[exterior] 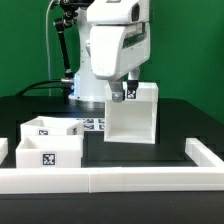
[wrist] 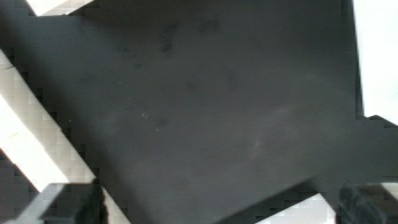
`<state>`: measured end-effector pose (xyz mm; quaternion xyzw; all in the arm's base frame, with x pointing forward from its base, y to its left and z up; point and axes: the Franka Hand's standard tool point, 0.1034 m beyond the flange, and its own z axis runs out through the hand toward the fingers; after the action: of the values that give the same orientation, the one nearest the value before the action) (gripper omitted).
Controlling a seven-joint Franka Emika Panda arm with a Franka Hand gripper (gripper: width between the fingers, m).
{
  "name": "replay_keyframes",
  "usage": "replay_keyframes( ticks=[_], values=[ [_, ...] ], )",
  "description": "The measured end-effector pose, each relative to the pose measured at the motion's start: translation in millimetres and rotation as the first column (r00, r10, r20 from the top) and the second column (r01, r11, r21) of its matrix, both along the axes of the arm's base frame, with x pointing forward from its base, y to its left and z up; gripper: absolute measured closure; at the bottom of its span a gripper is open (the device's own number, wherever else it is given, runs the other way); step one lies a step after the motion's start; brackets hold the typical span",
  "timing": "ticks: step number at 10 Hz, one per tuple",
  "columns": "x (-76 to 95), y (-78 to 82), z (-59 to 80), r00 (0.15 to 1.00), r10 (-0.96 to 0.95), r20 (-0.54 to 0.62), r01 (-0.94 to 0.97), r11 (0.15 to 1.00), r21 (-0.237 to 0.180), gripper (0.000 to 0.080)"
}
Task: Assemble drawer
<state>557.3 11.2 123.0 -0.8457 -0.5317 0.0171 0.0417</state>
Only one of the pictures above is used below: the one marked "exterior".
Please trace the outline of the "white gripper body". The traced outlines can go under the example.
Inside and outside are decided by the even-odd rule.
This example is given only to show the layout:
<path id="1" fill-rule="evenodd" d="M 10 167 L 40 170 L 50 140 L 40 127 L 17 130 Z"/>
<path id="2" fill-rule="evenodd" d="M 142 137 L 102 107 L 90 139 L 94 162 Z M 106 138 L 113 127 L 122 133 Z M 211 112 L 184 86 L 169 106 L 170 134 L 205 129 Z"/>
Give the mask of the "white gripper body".
<path id="1" fill-rule="evenodd" d="M 91 67 L 117 81 L 150 56 L 150 0 L 95 0 L 87 9 Z"/>

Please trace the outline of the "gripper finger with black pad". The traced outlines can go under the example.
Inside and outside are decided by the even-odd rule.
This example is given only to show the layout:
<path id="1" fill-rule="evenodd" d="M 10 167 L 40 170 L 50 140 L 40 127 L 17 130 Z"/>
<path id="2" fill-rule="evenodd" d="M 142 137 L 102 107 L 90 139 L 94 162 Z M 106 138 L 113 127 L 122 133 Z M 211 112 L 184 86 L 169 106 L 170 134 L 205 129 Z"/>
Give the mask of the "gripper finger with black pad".
<path id="1" fill-rule="evenodd" d="M 124 100 L 124 89 L 122 81 L 121 80 L 111 81 L 109 83 L 109 86 L 112 92 L 112 101 L 122 102 Z"/>
<path id="2" fill-rule="evenodd" d="M 128 80 L 127 80 L 127 98 L 128 99 L 135 99 L 136 98 L 136 91 L 139 86 L 139 74 L 140 68 L 136 67 L 135 69 L 131 70 L 128 73 Z"/>

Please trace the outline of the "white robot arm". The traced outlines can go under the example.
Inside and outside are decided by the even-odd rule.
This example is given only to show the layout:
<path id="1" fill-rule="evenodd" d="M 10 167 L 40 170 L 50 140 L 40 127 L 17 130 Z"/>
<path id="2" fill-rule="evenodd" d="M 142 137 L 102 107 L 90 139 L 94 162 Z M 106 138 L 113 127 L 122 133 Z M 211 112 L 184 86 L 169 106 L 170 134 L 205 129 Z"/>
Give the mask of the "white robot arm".
<path id="1" fill-rule="evenodd" d="M 86 13 L 92 72 L 108 82 L 112 100 L 122 102 L 123 76 L 134 75 L 136 90 L 139 66 L 150 57 L 150 0 L 94 0 Z"/>

